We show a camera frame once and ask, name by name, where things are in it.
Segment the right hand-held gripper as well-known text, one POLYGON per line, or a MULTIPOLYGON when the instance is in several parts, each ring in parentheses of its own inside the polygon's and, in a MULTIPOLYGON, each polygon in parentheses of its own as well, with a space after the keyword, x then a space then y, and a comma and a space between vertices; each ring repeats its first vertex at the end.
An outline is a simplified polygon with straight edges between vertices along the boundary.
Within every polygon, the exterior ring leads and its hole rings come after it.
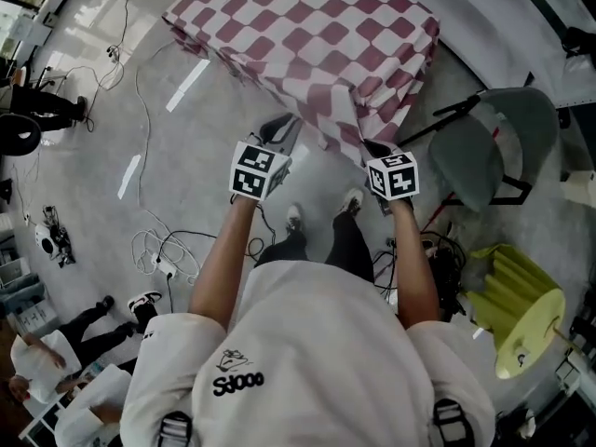
POLYGON ((412 152, 401 152, 393 143, 364 140, 362 145, 370 159, 367 162, 369 190, 377 198, 384 216, 391 213, 390 201, 411 198, 420 193, 417 162, 412 152))

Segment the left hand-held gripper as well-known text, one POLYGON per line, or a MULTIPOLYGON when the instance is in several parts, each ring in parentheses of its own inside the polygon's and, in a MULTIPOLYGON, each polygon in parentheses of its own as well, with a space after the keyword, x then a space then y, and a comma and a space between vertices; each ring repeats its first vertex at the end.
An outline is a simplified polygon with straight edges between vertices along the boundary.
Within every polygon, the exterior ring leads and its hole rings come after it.
POLYGON ((292 159, 265 148, 262 142, 271 142, 274 150, 292 150, 302 125, 299 117, 286 113, 265 122, 259 129, 260 138, 250 133, 238 142, 230 169, 230 192, 259 202, 266 200, 283 184, 292 159))

